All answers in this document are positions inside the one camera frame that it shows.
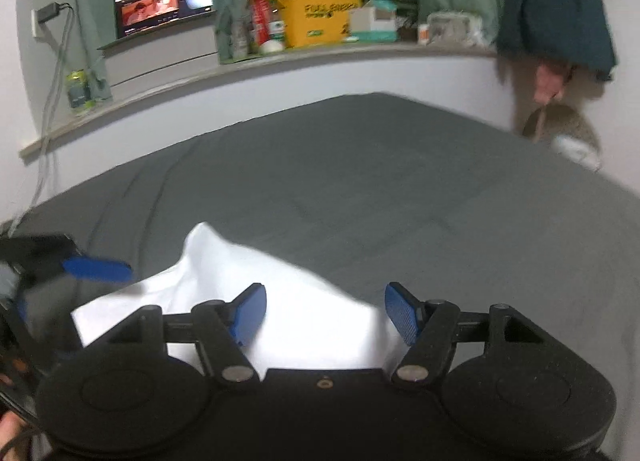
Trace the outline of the person left hand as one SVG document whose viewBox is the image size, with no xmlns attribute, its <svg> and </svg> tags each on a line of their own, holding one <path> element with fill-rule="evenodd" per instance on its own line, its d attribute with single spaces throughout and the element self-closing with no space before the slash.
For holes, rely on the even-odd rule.
<svg viewBox="0 0 640 461">
<path fill-rule="evenodd" d="M 6 447 L 10 441 L 19 437 L 21 433 L 31 431 L 32 427 L 29 426 L 24 420 L 12 411 L 6 411 L 1 416 L 0 421 L 0 447 Z M 15 446 L 8 450 L 2 457 L 3 461 L 27 461 L 30 459 L 30 441 L 28 438 L 23 438 L 21 441 L 15 444 Z"/>
</svg>

